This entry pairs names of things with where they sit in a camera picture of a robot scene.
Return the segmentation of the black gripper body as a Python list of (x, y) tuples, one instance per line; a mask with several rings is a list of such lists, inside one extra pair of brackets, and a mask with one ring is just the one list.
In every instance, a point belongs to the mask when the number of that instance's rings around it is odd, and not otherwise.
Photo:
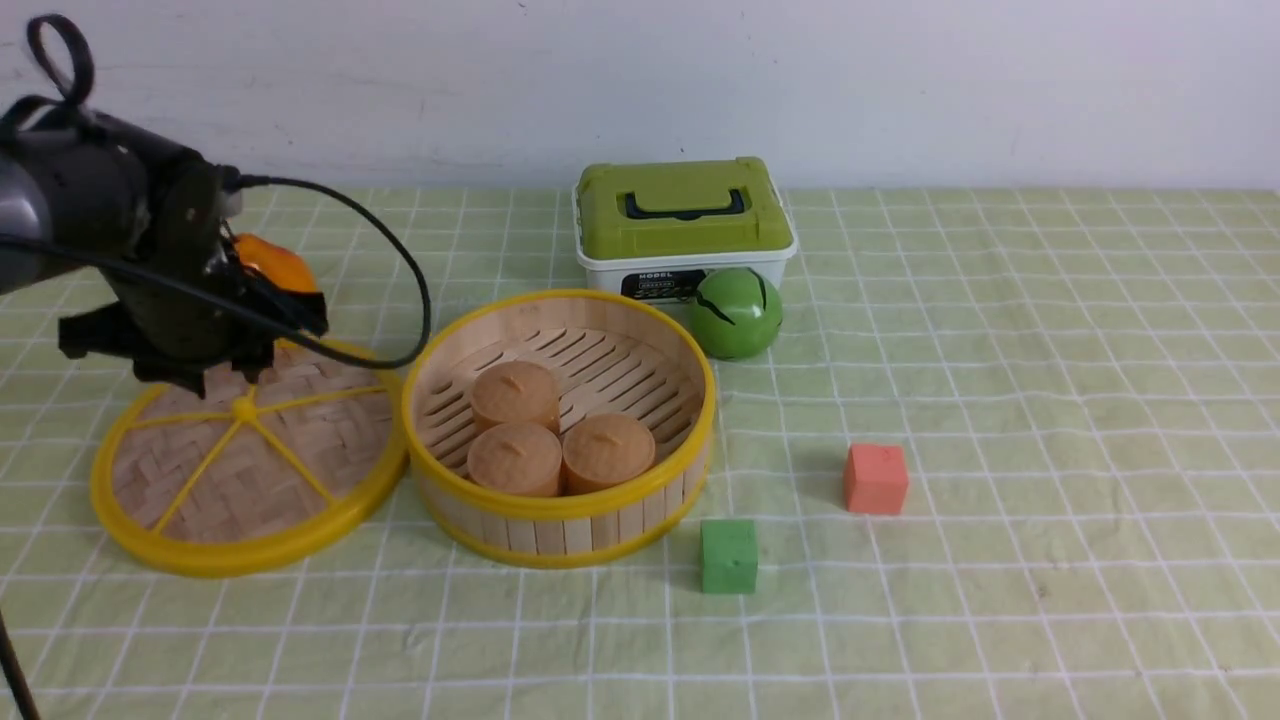
[(124, 359), (145, 383), (165, 383), (164, 369), (206, 373), (238, 357), (271, 357), (276, 332), (230, 313), (238, 306), (288, 331), (325, 334), (323, 293), (287, 293), (241, 265), (223, 231), (223, 173), (187, 158), (163, 176), (150, 220), (120, 272), (104, 278), (113, 304), (58, 323), (58, 346), (70, 359)]

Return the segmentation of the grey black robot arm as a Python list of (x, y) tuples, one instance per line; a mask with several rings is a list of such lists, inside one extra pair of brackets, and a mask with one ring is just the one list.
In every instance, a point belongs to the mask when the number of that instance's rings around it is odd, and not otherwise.
[(59, 320), (67, 357), (195, 395), (223, 364), (253, 382), (287, 331), (326, 333), (326, 302), (297, 258), (224, 231), (233, 179), (125, 120), (24, 97), (3, 117), (3, 292), (92, 266), (115, 299)]

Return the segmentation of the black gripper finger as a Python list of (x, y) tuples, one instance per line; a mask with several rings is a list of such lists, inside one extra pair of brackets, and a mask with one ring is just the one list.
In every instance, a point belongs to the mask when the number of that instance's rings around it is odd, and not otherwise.
[(161, 380), (179, 389), (191, 392), (198, 398), (206, 397), (205, 373), (187, 368), (164, 369)]

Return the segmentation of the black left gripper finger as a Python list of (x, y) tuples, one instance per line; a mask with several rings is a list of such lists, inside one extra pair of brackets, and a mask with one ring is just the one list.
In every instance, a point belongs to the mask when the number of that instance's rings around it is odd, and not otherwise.
[(238, 372), (251, 386), (256, 386), (261, 374), (271, 368), (271, 357), (238, 357), (234, 360), (234, 372)]

